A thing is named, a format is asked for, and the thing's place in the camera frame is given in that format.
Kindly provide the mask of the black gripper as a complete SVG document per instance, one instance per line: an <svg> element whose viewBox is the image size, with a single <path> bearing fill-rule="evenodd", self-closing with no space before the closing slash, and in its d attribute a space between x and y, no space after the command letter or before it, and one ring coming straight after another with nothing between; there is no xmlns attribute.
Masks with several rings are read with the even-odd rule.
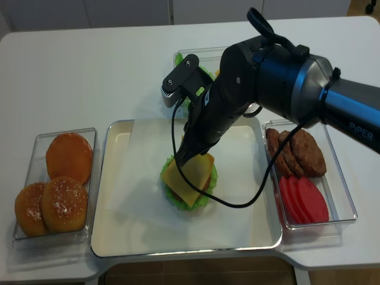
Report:
<svg viewBox="0 0 380 285"><path fill-rule="evenodd" d="M185 135L175 154L179 165L184 166L196 155L207 153L248 106L249 89L241 76L218 77L189 113Z"/></svg>

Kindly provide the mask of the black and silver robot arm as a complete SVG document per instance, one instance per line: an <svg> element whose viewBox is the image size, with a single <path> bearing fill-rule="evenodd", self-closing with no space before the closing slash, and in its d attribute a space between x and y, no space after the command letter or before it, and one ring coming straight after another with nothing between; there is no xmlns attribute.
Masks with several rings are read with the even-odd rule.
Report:
<svg viewBox="0 0 380 285"><path fill-rule="evenodd" d="M379 88L342 79L339 69L302 45L262 36L240 42L224 51L215 79L189 54L170 81L191 100L179 164L216 145L252 103L305 128L323 122L379 150Z"/></svg>

